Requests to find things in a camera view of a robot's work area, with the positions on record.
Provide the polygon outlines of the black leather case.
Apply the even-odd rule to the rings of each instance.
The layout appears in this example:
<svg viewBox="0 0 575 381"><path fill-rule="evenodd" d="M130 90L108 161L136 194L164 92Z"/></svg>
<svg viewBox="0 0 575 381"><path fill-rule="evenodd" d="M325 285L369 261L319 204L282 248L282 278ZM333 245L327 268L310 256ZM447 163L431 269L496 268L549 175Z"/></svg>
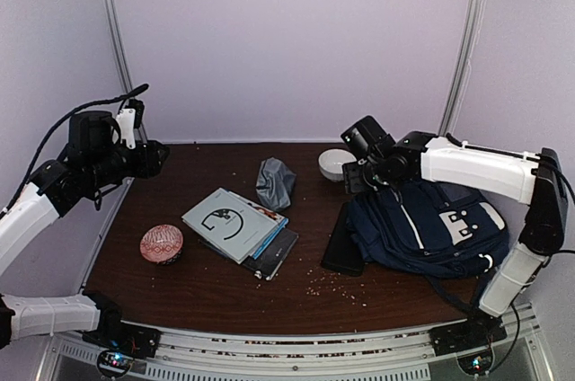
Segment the black leather case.
<svg viewBox="0 0 575 381"><path fill-rule="evenodd" d="M342 275L359 277L364 271L365 263L347 228L348 205L348 202L341 205L321 266Z"/></svg>

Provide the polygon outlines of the grey zip pouch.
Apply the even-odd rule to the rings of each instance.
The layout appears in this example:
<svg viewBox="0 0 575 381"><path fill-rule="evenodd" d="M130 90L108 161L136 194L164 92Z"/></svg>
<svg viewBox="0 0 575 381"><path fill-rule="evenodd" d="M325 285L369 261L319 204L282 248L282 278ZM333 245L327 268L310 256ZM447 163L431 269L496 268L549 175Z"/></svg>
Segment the grey zip pouch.
<svg viewBox="0 0 575 381"><path fill-rule="evenodd" d="M270 157L261 162L255 190L263 207L283 211L291 206L296 174L281 160Z"/></svg>

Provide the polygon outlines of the navy blue student backpack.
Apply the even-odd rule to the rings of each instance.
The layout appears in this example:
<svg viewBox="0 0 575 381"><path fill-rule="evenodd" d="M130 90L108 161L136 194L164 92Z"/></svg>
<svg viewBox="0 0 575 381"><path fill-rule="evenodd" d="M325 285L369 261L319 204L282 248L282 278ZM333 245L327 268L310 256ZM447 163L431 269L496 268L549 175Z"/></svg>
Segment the navy blue student backpack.
<svg viewBox="0 0 575 381"><path fill-rule="evenodd" d="M509 229L495 207L479 190L445 182L359 193L346 227L364 261L425 277L468 315L509 253Z"/></svg>

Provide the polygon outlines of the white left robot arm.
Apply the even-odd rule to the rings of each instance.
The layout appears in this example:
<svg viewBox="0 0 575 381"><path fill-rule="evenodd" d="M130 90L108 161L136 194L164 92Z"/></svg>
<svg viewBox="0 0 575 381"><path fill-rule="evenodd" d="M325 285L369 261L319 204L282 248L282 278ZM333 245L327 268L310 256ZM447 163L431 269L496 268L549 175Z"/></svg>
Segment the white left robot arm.
<svg viewBox="0 0 575 381"><path fill-rule="evenodd" d="M83 199L96 209L128 179L150 179L170 153L155 140L138 139L145 106L123 99L116 114L91 104L69 112L68 141L59 156L31 164L13 199L1 212L1 269L7 268L46 228ZM27 336L83 332L100 346L121 349L135 340L120 307L97 292L70 297L1 297L1 344Z"/></svg>

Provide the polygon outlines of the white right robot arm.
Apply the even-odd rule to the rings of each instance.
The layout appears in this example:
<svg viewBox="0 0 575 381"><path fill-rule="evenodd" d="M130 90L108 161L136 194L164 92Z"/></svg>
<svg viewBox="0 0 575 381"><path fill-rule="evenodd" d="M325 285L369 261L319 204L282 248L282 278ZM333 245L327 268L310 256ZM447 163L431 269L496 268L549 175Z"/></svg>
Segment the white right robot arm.
<svg viewBox="0 0 575 381"><path fill-rule="evenodd" d="M473 146L413 131L394 139L370 117L342 133L349 225L367 261L442 279L484 279L458 308L466 345L481 345L561 250L571 189L557 154Z"/></svg>

